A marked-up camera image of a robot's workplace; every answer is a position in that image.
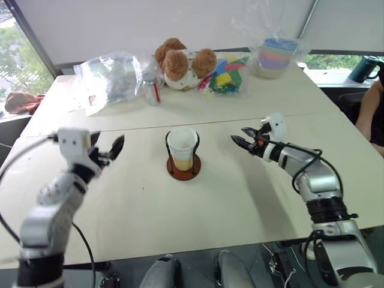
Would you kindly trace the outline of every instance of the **paper cup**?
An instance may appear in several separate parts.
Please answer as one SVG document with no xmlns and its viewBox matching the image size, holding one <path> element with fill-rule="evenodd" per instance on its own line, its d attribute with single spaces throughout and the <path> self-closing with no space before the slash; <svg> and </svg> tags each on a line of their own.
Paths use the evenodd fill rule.
<svg viewBox="0 0 384 288">
<path fill-rule="evenodd" d="M 187 171 L 193 165 L 193 150 L 197 145 L 197 133 L 187 127 L 173 129 L 167 144 L 177 169 Z"/>
</svg>

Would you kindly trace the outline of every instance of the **teddy bear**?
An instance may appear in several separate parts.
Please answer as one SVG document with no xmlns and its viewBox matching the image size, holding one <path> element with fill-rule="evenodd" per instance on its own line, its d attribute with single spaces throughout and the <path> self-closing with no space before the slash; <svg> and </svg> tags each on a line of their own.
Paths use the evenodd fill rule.
<svg viewBox="0 0 384 288">
<path fill-rule="evenodd" d="M 175 90 L 196 87 L 216 67 L 216 54 L 211 49 L 188 51 L 177 38 L 165 41 L 154 56 L 164 72 L 165 82 Z"/>
</svg>

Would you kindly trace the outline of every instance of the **floor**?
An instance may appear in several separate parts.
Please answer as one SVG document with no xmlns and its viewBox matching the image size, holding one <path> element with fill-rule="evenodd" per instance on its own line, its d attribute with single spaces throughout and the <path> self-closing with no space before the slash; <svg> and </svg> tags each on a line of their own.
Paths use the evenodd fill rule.
<svg viewBox="0 0 384 288">
<path fill-rule="evenodd" d="M 372 250 L 379 272 L 384 274 L 384 227 L 377 227 L 373 233 L 366 239 L 368 246 Z M 266 246 L 272 250 L 277 251 L 280 248 L 276 243 L 266 243 Z M 220 249 L 191 251 L 184 253 L 176 253 L 174 256 L 180 261 L 182 269 L 182 288 L 215 288 L 213 278 L 213 257 L 222 249 L 230 250 L 235 253 L 247 267 L 256 287 L 275 287 L 283 288 L 284 283 L 279 277 L 272 276 L 269 272 L 268 262 L 269 253 L 260 244 L 242 245 L 235 247 L 224 247 Z M 294 247 L 298 260 L 304 263 L 298 247 Z M 307 275 L 296 263 L 292 252 L 287 250 L 292 266 L 297 270 L 296 274 L 292 275 L 297 277 L 302 288 L 311 287 Z M 104 273 L 105 277 L 117 275 L 121 279 L 121 287 L 137 288 L 140 285 L 142 278 L 148 268 L 154 263 L 159 256 L 141 257 L 135 259 L 116 260 L 112 261 L 112 265 L 108 271 Z M 314 281 L 319 287 L 325 288 L 327 286 L 320 279 L 319 273 L 316 268 L 316 263 L 309 261 L 308 267 L 314 278 Z M 14 279 L 16 279 L 16 270 L 0 270 L 0 283 L 1 287 L 11 287 Z M 87 270 L 65 270 L 65 287 L 91 287 L 91 272 Z M 101 273 L 97 273 L 97 283 L 102 277 Z"/>
</svg>

